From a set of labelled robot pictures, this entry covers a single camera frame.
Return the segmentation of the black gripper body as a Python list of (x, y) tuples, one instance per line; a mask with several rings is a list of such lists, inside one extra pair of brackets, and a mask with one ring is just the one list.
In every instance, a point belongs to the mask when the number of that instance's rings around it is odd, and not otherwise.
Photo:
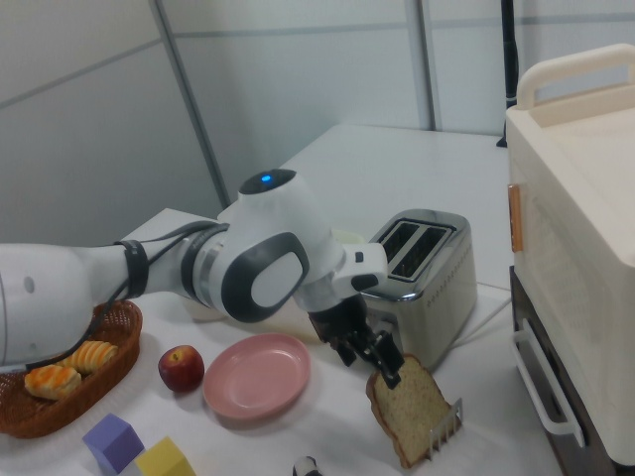
[(367, 306), (362, 295), (347, 297), (339, 304), (309, 313), (319, 339), (332, 348), (345, 346), (364, 350), (371, 333), (366, 321)]

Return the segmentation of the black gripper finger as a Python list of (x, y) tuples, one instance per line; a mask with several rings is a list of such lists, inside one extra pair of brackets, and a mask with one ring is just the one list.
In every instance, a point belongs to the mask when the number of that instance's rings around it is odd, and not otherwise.
[(346, 341), (340, 339), (333, 340), (333, 350), (337, 353), (340, 360), (346, 367), (350, 367), (356, 360), (356, 353), (351, 349)]
[(364, 350), (366, 360), (378, 370), (389, 390), (394, 390), (401, 382), (402, 353), (391, 333), (381, 330), (367, 343)]

